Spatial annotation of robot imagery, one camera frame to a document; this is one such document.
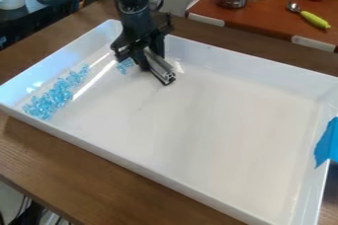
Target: blue tape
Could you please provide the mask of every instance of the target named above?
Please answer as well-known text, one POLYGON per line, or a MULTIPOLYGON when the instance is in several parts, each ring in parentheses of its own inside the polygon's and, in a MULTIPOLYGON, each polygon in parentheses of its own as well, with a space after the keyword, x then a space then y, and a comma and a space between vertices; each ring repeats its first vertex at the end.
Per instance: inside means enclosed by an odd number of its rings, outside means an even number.
POLYGON ((338 117, 334 117, 326 127, 314 149, 316 168, 327 159, 338 162, 338 117))

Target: wooden table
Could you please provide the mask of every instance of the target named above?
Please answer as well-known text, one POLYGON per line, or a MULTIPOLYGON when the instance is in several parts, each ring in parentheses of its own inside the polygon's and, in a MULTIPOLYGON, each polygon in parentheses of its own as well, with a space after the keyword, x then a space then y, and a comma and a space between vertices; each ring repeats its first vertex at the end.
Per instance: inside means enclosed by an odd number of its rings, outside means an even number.
POLYGON ((186 16, 193 20, 250 31, 293 43, 338 52, 338 0, 248 0, 243 9, 224 9, 214 0, 199 0, 186 16), (332 29, 320 30, 301 16, 286 10, 296 1, 302 10, 316 14, 330 23, 332 29))
MULTIPOLYGON (((100 0, 0 52, 0 84, 107 19, 100 0)), ((338 76, 335 54, 174 18, 176 36, 338 76)), ((75 224, 239 225, 228 216, 0 112, 0 179, 75 224)), ((338 223, 332 168, 320 225, 338 223)))

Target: blue plastic pieces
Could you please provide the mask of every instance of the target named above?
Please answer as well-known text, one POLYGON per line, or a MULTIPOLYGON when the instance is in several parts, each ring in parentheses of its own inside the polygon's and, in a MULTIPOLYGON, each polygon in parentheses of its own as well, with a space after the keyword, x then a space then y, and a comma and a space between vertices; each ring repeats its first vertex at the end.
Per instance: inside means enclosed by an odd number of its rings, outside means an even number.
POLYGON ((88 70, 89 65, 85 65, 78 73, 71 71, 65 79, 58 78, 52 89, 40 98, 33 96, 31 103, 23 106, 23 111, 39 119, 51 119, 57 109, 64 107, 72 99, 70 90, 84 81, 88 70))

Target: white tray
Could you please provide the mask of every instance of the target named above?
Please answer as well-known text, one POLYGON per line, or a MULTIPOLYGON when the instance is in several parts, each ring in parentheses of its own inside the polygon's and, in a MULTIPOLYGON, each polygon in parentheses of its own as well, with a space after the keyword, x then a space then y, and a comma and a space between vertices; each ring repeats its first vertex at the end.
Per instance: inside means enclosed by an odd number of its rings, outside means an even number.
POLYGON ((335 77, 169 36, 177 81, 116 69, 107 21, 0 87, 0 109, 248 224, 316 224, 329 162, 313 149, 336 115, 335 77), (22 111, 91 65, 51 120, 22 111))

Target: metal spoon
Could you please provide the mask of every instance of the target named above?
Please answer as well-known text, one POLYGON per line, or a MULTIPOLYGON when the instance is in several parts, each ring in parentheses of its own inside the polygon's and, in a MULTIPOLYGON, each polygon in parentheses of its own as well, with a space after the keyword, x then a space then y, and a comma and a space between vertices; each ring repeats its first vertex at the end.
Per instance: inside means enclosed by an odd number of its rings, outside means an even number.
POLYGON ((307 12, 307 11, 302 11, 300 9, 300 6, 298 3, 296 2, 288 2, 287 3, 287 9, 291 12, 294 13, 299 13, 302 17, 304 17, 308 22, 310 22, 311 24, 313 24, 314 26, 322 29, 322 30, 326 30, 331 28, 331 26, 328 24, 328 22, 326 22, 325 20, 307 12))

